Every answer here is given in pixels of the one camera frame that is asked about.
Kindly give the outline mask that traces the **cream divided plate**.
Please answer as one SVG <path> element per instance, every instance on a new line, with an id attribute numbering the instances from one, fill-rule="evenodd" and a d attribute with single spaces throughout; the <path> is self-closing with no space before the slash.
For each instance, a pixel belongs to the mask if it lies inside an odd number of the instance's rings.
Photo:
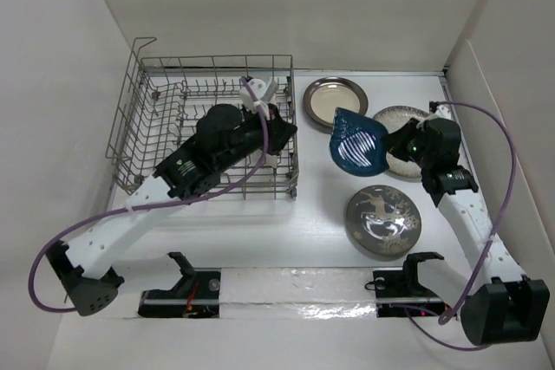
<path id="1" fill-rule="evenodd" d="M 270 167 L 272 169 L 277 169 L 278 168 L 278 156 L 277 155 L 271 155 L 271 154 L 266 154 L 265 155 L 265 162 L 264 165 L 267 167 Z"/>

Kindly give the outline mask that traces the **blue leaf-shaped dish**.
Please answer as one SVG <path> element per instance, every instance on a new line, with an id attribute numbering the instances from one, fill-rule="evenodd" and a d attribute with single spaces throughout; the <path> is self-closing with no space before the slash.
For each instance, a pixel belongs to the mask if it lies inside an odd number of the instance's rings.
<path id="1" fill-rule="evenodd" d="M 382 138 L 388 134 L 380 122 L 338 107 L 330 136 L 330 157 L 344 172 L 357 177 L 374 177 L 389 164 Z"/>

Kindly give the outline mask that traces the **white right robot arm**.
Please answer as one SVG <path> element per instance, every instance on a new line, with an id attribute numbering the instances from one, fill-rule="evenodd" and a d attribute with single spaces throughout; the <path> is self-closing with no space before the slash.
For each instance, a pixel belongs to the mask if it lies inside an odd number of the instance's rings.
<path id="1" fill-rule="evenodd" d="M 433 254 L 401 273 L 403 289 L 411 295 L 432 290 L 460 317 L 475 346 L 536 340 L 550 291 L 543 280 L 526 275 L 480 212 L 478 185 L 459 163 L 459 125 L 443 118 L 412 119 L 382 143 L 394 157 L 420 167 L 425 191 L 473 267 L 465 278 Z"/>

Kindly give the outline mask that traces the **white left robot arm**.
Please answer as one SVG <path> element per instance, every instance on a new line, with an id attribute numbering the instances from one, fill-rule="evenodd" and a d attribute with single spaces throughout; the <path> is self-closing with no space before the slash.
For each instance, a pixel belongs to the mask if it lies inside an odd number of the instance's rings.
<path id="1" fill-rule="evenodd" d="M 66 240 L 60 233 L 43 247 L 40 255 L 65 289 L 71 311 L 81 316 L 102 311 L 127 284 L 115 267 L 122 253 L 163 217 L 243 185 L 265 156 L 280 154 L 296 133 L 297 126 L 272 104 L 259 102 L 253 112 L 229 104 L 211 107 L 194 134 L 154 168 L 123 207 L 71 226 L 88 228 L 80 236 Z M 223 173 L 254 153 L 261 156 L 255 166 L 221 188 Z"/>

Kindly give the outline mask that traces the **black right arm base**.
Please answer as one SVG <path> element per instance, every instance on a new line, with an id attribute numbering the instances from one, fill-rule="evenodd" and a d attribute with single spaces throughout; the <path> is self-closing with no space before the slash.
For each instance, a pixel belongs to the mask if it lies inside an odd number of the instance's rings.
<path id="1" fill-rule="evenodd" d="M 436 252 L 413 253 L 400 268 L 372 272 L 364 288 L 375 294 L 378 318 L 429 317 L 447 310 L 448 305 L 419 282 L 419 264 L 428 266 L 432 260 L 443 261 L 444 257 Z"/>

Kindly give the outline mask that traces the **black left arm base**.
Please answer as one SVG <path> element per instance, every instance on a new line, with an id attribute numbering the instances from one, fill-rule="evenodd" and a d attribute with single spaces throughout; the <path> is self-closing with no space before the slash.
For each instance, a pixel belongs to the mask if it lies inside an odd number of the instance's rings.
<path id="1" fill-rule="evenodd" d="M 180 252 L 168 256 L 177 264 L 180 279 L 170 289 L 141 293 L 138 315 L 151 319 L 219 318 L 221 269 L 195 269 Z"/>

